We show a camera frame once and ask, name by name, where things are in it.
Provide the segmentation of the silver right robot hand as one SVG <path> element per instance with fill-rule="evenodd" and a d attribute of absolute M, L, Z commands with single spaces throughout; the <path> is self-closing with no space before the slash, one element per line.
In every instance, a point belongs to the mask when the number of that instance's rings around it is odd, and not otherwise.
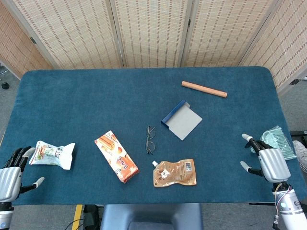
<path fill-rule="evenodd" d="M 246 162 L 240 164 L 248 173 L 264 177 L 270 183 L 281 183 L 287 181 L 291 174 L 280 149 L 273 148 L 264 141 L 255 140 L 252 136 L 242 134 L 247 141 L 245 148 L 252 147 L 260 161 L 260 169 L 254 169 Z"/>

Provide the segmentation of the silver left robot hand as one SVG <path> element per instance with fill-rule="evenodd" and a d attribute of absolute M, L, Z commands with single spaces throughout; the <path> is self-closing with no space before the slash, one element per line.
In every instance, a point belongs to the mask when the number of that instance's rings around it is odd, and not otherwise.
<path fill-rule="evenodd" d="M 33 155 L 35 148 L 28 146 L 18 148 L 0 169 L 0 202 L 11 203 L 20 194 L 37 189 L 44 181 L 40 177 L 31 185 L 22 186 L 22 178 L 28 158 Z"/>

